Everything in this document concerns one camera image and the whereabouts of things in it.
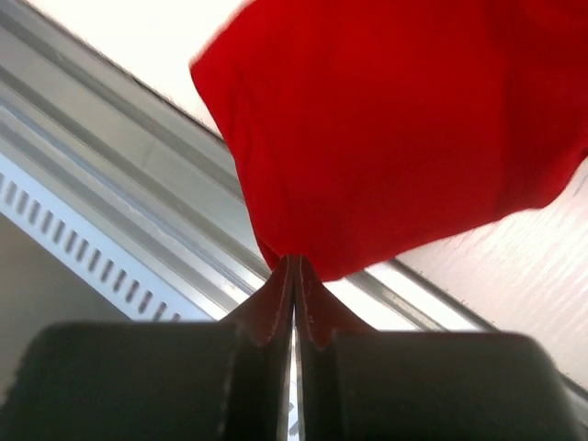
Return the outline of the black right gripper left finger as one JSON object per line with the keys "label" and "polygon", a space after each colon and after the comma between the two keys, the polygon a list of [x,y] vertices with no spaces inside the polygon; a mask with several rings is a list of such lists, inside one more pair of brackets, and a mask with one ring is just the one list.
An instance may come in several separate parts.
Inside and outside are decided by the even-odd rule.
{"label": "black right gripper left finger", "polygon": [[4,440],[284,440],[292,257],[218,322],[67,322],[28,346]]}

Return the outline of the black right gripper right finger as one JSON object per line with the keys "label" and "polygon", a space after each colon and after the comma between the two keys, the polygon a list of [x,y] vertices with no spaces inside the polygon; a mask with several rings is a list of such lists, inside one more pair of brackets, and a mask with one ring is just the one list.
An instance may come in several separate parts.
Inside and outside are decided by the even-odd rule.
{"label": "black right gripper right finger", "polygon": [[304,440],[583,440],[551,358],[523,334],[379,331],[297,261]]}

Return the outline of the red t shirt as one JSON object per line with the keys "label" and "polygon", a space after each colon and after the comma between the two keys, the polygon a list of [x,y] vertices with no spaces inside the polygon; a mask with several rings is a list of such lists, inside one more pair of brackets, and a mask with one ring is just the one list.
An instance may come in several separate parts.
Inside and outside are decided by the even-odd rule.
{"label": "red t shirt", "polygon": [[584,1],[253,1],[190,74],[267,264],[328,281],[543,208],[587,155]]}

